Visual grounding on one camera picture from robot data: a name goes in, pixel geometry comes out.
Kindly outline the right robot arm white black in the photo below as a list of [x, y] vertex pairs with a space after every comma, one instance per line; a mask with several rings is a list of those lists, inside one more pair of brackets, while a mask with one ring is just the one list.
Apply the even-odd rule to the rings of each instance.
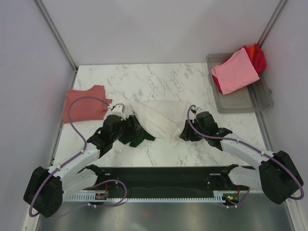
[[240, 185], [260, 190], [278, 205], [287, 199], [304, 198], [304, 182], [288, 153], [258, 148], [231, 130], [220, 128], [208, 111], [202, 111], [195, 105], [189, 107], [186, 116], [181, 139], [206, 140], [211, 147], [232, 154], [251, 166], [230, 165], [220, 177], [223, 188], [229, 190]]

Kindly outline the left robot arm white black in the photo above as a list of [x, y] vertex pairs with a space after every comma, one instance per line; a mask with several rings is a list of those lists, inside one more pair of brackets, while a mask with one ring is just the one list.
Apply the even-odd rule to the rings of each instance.
[[105, 185], [105, 176], [100, 174], [93, 162], [109, 152], [116, 140], [121, 137], [136, 136], [141, 126], [134, 115], [122, 119], [118, 115], [108, 115], [103, 126], [85, 140], [84, 146], [62, 162], [48, 168], [37, 167], [30, 177], [24, 201], [29, 204], [29, 216], [32, 211], [46, 218], [57, 212], [62, 202], [71, 195], [86, 189], [101, 189]]

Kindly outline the white and green t-shirt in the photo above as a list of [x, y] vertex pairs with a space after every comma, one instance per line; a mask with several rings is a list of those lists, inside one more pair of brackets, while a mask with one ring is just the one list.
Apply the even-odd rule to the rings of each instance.
[[180, 139], [187, 120], [188, 102], [148, 101], [131, 102], [126, 119], [132, 113], [144, 129], [144, 140], [154, 141], [156, 138], [167, 143], [175, 143]]

